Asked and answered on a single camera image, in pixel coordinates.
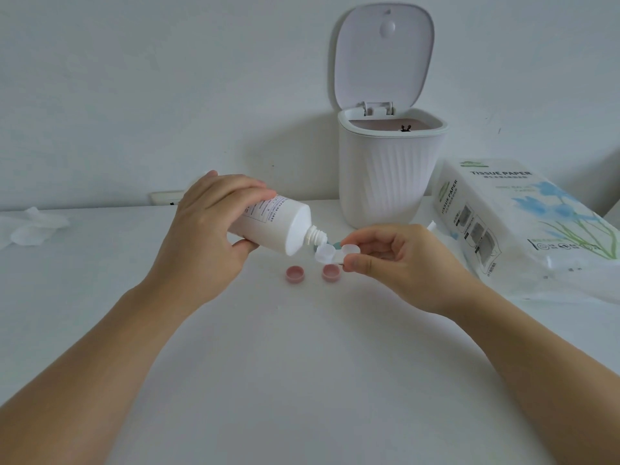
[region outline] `white wall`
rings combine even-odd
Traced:
[[[378,1],[0,0],[0,209],[146,204],[212,168],[337,197],[333,31]],[[451,124],[445,154],[611,207],[617,0],[404,1],[435,22],[417,105]]]

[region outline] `pink cap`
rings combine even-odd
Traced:
[[[327,282],[337,282],[340,280],[340,266],[337,264],[327,264],[323,266],[323,279]]]
[[[304,280],[304,268],[301,266],[291,266],[286,270],[286,280],[291,284],[299,284]]]

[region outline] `trash can lid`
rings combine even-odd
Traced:
[[[338,33],[334,90],[341,109],[389,103],[409,109],[429,70],[435,30],[419,6],[379,3],[354,8]]]

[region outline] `hand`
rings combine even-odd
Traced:
[[[192,185],[141,286],[170,297],[189,314],[217,297],[232,282],[258,245],[231,245],[226,232],[249,205],[274,198],[265,183],[244,175],[209,171]]]
[[[445,315],[485,288],[421,225],[372,226],[340,243],[361,249],[361,254],[345,257],[345,272],[370,276],[427,312]]]

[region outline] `forearm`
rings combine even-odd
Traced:
[[[620,463],[620,377],[484,288],[452,318],[561,463]]]
[[[139,289],[0,408],[4,464],[101,463],[182,322]]]

